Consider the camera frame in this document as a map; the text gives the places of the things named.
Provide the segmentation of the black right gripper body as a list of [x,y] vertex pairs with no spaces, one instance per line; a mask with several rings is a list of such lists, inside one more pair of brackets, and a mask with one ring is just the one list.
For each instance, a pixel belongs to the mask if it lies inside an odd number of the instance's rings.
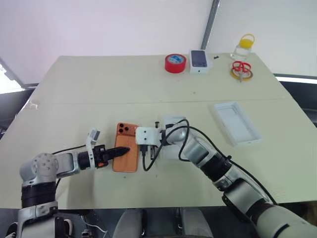
[[142,158],[144,159],[146,157],[148,147],[150,148],[150,159],[153,160],[155,157],[156,148],[157,148],[154,145],[140,145],[140,151],[141,151]]

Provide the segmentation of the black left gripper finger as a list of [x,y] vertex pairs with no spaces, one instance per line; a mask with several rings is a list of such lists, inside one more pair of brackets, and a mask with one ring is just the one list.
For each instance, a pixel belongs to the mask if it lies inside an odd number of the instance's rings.
[[114,150],[114,151],[108,151],[107,152],[107,155],[108,155],[108,159],[109,160],[112,160],[116,157],[120,157],[120,156],[123,156],[127,153],[128,151],[127,150]]
[[129,147],[115,147],[112,149],[107,149],[107,154],[126,154],[127,152],[130,151]]

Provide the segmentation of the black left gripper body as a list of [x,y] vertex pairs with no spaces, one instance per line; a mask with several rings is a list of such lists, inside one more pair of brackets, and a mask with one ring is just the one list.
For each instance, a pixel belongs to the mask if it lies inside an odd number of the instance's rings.
[[108,166],[108,156],[104,145],[95,146],[95,166],[97,169]]

